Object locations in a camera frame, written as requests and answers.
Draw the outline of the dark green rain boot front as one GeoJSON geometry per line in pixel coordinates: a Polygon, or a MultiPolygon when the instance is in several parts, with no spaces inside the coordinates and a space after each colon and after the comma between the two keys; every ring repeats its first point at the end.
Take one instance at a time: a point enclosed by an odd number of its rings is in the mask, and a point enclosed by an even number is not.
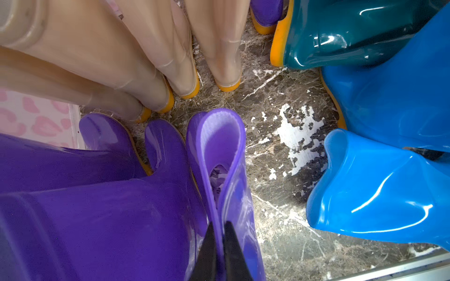
{"type": "Polygon", "coordinates": [[[306,70],[372,66],[393,57],[448,1],[290,1],[270,62],[306,70]]]}

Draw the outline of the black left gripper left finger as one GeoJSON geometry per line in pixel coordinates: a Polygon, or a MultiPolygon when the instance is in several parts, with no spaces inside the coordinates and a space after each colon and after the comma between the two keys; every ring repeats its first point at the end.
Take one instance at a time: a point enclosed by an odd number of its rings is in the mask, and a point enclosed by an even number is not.
{"type": "Polygon", "coordinates": [[[189,281],[215,281],[216,274],[217,247],[214,228],[210,223],[189,281]]]}

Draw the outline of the blue rain boot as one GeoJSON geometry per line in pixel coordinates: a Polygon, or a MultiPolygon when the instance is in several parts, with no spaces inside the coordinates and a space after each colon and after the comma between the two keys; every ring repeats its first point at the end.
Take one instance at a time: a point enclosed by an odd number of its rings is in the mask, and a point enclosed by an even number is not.
{"type": "Polygon", "coordinates": [[[338,125],[398,148],[450,149],[450,8],[375,67],[326,66],[338,125]]]}
{"type": "Polygon", "coordinates": [[[328,168],[306,208],[312,228],[351,237],[450,247],[450,156],[418,153],[336,129],[328,168]]]}

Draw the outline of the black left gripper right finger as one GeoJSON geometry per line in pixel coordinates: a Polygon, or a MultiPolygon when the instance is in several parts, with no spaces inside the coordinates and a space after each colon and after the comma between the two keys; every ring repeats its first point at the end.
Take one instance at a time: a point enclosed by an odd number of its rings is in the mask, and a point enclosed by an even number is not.
{"type": "Polygon", "coordinates": [[[248,270],[236,232],[230,221],[225,223],[223,239],[227,281],[253,281],[248,270]]]}

